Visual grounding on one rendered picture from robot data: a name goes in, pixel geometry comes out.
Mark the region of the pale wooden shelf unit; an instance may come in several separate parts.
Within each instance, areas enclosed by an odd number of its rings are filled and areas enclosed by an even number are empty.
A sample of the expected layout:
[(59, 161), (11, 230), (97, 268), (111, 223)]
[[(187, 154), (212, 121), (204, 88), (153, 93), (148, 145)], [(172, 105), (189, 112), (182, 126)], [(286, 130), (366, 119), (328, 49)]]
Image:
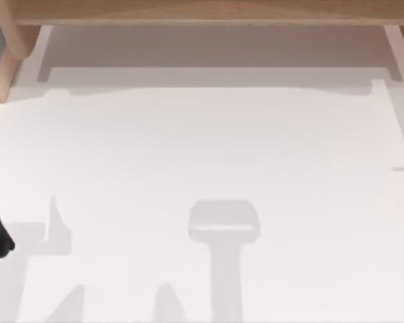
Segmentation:
[(404, 0), (0, 0), (0, 103), (42, 26), (398, 26)]

